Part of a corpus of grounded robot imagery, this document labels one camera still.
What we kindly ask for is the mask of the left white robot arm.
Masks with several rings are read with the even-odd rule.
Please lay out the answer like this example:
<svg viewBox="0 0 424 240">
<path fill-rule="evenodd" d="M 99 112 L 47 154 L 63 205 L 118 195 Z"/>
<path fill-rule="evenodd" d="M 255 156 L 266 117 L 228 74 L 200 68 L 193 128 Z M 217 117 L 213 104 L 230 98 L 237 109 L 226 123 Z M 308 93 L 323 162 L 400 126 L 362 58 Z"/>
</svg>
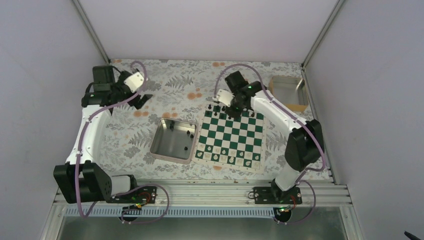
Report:
<svg viewBox="0 0 424 240">
<path fill-rule="evenodd" d="M 114 108 L 129 105 L 140 109 L 147 97 L 141 88 L 147 82 L 146 73 L 137 68 L 119 70 L 112 65 L 92 68 L 93 81 L 81 99 L 82 118 L 75 144 L 62 165 L 55 166 L 53 177 L 69 204 L 108 201 L 119 194 L 131 203 L 139 197 L 133 175 L 106 173 L 98 164 L 101 142 Z"/>
</svg>

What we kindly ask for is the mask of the pink metal tray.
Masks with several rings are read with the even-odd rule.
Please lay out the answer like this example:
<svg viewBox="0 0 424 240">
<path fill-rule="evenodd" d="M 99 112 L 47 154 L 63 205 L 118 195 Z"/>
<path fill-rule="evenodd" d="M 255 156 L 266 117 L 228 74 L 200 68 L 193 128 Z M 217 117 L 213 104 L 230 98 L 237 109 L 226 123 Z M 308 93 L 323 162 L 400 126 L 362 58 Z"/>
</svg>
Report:
<svg viewBox="0 0 424 240">
<path fill-rule="evenodd" d="M 191 162 L 198 125 L 171 118 L 159 120 L 150 145 L 150 154 L 159 160 L 187 165 Z"/>
</svg>

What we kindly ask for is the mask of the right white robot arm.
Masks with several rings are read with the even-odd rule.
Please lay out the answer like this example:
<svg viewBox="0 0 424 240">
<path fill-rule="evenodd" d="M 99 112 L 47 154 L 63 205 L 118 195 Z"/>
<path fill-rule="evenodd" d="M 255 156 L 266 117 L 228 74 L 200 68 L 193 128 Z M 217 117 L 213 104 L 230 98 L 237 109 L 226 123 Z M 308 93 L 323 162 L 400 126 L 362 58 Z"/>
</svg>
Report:
<svg viewBox="0 0 424 240">
<path fill-rule="evenodd" d="M 316 119 L 306 120 L 277 100 L 262 81 L 248 83 L 239 71 L 225 78 L 229 87 L 228 97 L 223 102 L 226 113 L 232 118 L 241 115 L 242 110 L 252 110 L 263 115 L 286 137 L 284 158 L 288 164 L 271 181 L 271 198 L 278 204 L 290 197 L 290 190 L 312 164 L 325 159 L 323 131 Z"/>
</svg>

